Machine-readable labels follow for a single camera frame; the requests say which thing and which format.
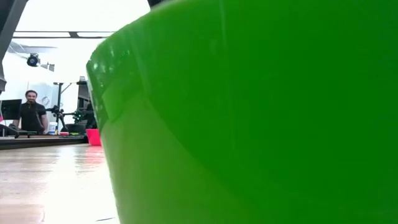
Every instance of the green bucket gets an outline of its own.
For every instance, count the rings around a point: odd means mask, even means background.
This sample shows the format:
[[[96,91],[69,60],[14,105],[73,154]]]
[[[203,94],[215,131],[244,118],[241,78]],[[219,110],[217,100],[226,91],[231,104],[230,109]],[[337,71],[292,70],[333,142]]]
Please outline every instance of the green bucket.
[[[398,223],[398,1],[180,0],[87,64],[122,224]]]

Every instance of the computer monitor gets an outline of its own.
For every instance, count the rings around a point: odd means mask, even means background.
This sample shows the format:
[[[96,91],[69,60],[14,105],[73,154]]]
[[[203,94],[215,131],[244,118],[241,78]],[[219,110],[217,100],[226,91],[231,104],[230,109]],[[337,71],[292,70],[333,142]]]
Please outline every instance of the computer monitor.
[[[19,119],[22,100],[0,100],[2,118],[5,120]]]

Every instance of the red bucket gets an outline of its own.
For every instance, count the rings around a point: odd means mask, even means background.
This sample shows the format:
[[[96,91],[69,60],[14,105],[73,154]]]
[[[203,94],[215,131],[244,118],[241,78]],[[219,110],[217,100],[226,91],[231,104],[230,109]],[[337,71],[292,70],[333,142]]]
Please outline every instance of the red bucket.
[[[92,146],[101,146],[101,138],[98,129],[86,129],[88,143]]]

